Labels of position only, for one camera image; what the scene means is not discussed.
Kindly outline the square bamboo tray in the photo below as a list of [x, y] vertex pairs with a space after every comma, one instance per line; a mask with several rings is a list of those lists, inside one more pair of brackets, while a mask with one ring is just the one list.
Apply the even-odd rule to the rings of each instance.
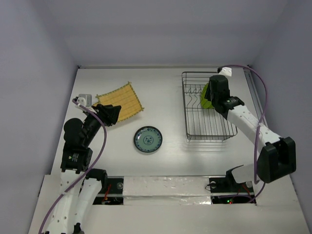
[[94, 106], [96, 104], [121, 106], [118, 122], [127, 120], [144, 110], [131, 82], [103, 95], [96, 95], [96, 99]]

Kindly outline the blue patterned plate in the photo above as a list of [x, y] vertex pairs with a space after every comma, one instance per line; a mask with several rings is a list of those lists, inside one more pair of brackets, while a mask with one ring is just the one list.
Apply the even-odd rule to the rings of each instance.
[[151, 154], [157, 151], [163, 142], [161, 131], [153, 126], [143, 126], [134, 134], [134, 146], [143, 153]]

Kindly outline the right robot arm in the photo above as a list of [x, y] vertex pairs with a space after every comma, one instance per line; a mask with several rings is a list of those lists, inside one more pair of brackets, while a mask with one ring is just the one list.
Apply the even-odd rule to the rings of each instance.
[[268, 184], [296, 171], [295, 141], [271, 131], [240, 98], [231, 96], [226, 76], [210, 77], [205, 98], [212, 103], [216, 112], [234, 124], [254, 144], [253, 163], [239, 166], [236, 174], [224, 179], [229, 191], [236, 191], [245, 181]]

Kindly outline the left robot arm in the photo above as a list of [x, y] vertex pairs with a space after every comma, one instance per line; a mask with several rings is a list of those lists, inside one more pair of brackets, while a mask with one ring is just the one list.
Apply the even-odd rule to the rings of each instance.
[[104, 169], [96, 169], [89, 147], [100, 128], [117, 123], [121, 106], [98, 104], [94, 109], [77, 105], [86, 119], [72, 118], [64, 124], [59, 195], [39, 228], [40, 234], [82, 234], [83, 223], [98, 193], [108, 188]]

